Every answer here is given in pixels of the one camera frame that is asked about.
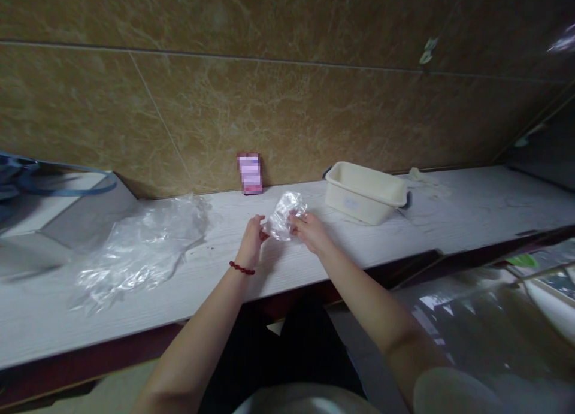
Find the red bead bracelet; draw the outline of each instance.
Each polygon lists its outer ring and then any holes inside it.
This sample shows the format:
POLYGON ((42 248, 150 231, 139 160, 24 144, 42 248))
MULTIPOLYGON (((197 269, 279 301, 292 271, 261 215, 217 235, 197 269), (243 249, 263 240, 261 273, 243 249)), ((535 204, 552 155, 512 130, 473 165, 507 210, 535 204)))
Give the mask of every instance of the red bead bracelet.
POLYGON ((239 270, 242 273, 248 274, 248 275, 253 275, 254 273, 256 273, 255 270, 249 270, 246 268, 243 268, 242 266, 238 266, 236 263, 234 263, 233 261, 229 262, 229 265, 233 268, 236 268, 237 270, 239 270))

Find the blue bag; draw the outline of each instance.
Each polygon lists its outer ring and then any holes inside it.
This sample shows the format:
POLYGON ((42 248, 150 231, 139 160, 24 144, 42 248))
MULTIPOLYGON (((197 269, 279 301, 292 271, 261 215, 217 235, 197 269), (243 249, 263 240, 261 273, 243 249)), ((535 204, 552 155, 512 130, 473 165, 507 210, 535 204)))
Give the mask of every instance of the blue bag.
POLYGON ((48 195, 51 197, 78 197, 97 195, 111 191, 117 185, 116 176, 96 168, 82 165, 58 164, 56 162, 40 161, 24 156, 0 152, 0 222, 10 217, 11 212, 2 202, 18 196, 21 192, 29 194, 48 195), (57 167, 73 168, 75 170, 100 173, 110 179, 110 184, 96 189, 41 189, 34 184, 32 175, 40 168, 40 164, 57 167))

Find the leg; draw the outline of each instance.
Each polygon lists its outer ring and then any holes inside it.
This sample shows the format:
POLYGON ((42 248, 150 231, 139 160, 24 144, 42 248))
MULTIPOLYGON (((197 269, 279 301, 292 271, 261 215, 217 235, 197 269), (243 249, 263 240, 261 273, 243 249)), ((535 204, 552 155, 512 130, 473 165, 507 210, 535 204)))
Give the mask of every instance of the leg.
POLYGON ((240 309, 226 347, 205 391, 199 414, 231 414, 260 387, 272 382, 279 337, 249 305, 240 309))
POLYGON ((347 349, 316 297, 306 295, 294 306, 280 339, 285 382, 334 385, 366 397, 347 349))

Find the wall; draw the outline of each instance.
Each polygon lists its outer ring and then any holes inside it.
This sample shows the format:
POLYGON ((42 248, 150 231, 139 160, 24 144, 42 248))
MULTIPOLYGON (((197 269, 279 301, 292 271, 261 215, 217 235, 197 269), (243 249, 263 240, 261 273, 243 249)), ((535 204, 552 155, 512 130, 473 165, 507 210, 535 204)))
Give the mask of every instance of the wall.
POLYGON ((575 0, 0 0, 0 149, 142 197, 487 164, 575 77, 575 0), (419 58, 440 37, 425 70, 419 58))

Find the white countertop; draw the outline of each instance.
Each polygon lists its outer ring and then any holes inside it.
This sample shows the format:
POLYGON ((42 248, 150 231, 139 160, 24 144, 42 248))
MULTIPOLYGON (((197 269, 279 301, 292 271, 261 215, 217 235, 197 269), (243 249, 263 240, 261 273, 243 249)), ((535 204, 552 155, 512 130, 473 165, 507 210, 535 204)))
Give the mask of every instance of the white countertop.
POLYGON ((504 166, 426 174, 451 195, 414 188, 412 206, 400 212, 446 255, 575 224, 575 194, 504 166))
MULTIPOLYGON (((68 310, 75 274, 53 271, 0 283, 0 369, 94 345, 188 318, 234 258, 248 218, 270 214, 286 190, 302 193, 308 210, 325 222, 336 242, 364 268, 433 249, 460 252, 514 238, 531 229, 575 223, 573 195, 503 167, 435 172, 453 189, 442 200, 413 190, 409 210, 380 226, 366 226, 324 204, 326 182, 273 186, 262 195, 204 195, 214 227, 189 263, 151 291, 128 293, 93 316, 68 310)), ((297 241, 268 241, 265 271, 254 277, 247 300, 327 278, 319 260, 297 241)))

